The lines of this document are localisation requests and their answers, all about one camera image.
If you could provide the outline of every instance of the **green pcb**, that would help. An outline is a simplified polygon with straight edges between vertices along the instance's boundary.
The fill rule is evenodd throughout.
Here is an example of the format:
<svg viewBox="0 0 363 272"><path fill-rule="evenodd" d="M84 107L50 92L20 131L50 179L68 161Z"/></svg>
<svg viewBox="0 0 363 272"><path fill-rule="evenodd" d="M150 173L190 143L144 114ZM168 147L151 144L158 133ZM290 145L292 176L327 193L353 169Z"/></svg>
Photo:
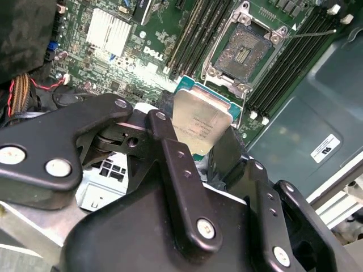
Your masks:
<svg viewBox="0 0 363 272"><path fill-rule="evenodd" d="M61 61L54 61L52 76L68 73L71 75L72 86L87 88L96 94L113 92L125 97L132 104L137 102L155 104L161 90L173 92L177 83L170 79L166 65L183 34L183 29L190 21L191 12L197 1L186 0L182 10L175 6L177 0L159 1L158 5L152 7L153 13L145 25L139 25L132 20L137 1L68 0L64 30L56 52L57 54L66 51L68 56ZM238 7L245 1L234 0L234 2L235 7ZM253 22L265 29L272 31L286 26L288 32L294 34L313 8L310 2L251 0L249 13L254 18ZM115 57L108 51L94 48L86 41L95 9L101 9L131 25L121 56ZM235 26L236 24L232 24L221 40L213 61L223 51ZM280 46L274 46L267 57L257 65L255 83L258 83L259 78L269 71L287 43L288 40L281 42ZM205 56L202 56L200 66L204 59ZM199 72L200 67L194 76L195 80L203 82ZM227 88L211 83L207 83L207 86L242 105L242 101ZM260 122L244 117L240 130L246 133L246 142L250 142L262 128Z"/></svg>

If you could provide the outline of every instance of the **heatsink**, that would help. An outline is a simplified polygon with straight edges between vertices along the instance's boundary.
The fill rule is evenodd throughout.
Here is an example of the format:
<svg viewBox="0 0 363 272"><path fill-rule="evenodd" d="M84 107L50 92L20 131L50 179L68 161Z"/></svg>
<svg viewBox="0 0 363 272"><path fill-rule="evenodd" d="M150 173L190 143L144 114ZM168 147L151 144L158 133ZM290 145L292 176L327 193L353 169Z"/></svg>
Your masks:
<svg viewBox="0 0 363 272"><path fill-rule="evenodd" d="M131 25L96 8L93 10L86 41L95 47L121 57Z"/></svg>

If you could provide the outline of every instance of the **black fabric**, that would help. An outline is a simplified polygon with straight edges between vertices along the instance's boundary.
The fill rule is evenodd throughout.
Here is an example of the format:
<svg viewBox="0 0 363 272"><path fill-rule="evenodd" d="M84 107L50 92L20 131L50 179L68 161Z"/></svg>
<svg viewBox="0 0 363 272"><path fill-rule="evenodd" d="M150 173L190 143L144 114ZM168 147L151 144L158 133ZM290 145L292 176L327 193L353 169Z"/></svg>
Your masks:
<svg viewBox="0 0 363 272"><path fill-rule="evenodd" d="M0 83L43 65L52 34L56 0L0 4Z"/></svg>

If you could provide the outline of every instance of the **cable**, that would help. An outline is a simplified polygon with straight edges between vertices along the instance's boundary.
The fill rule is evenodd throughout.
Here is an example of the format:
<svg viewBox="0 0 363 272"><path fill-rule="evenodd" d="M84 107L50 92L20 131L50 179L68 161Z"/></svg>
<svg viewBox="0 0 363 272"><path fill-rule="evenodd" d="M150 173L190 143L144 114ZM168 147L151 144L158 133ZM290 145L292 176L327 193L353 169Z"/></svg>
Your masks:
<svg viewBox="0 0 363 272"><path fill-rule="evenodd" d="M34 79L30 79L32 81L32 83L34 84L35 87L39 88L39 89L42 89L42 90L51 90L52 88L54 87L58 87L59 85L61 85L63 82L64 82L64 78L62 78L61 80L59 80L57 83L53 84L53 85L50 85L49 87L46 87L46 86L42 86L42 85L39 85L37 84Z"/></svg>
<svg viewBox="0 0 363 272"><path fill-rule="evenodd" d="M11 116L11 99L12 99L12 90L14 89L14 80L11 81L10 89L9 89L9 98L7 99L7 115Z"/></svg>

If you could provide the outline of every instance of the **white label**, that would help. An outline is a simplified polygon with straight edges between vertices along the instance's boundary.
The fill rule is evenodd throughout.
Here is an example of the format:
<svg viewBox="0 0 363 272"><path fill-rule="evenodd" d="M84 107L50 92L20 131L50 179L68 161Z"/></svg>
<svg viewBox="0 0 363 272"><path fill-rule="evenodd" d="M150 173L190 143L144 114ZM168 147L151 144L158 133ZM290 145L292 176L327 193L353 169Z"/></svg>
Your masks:
<svg viewBox="0 0 363 272"><path fill-rule="evenodd" d="M340 141L333 135L330 134L311 154L310 156L320 163L327 155L329 155L335 147L340 144Z"/></svg>

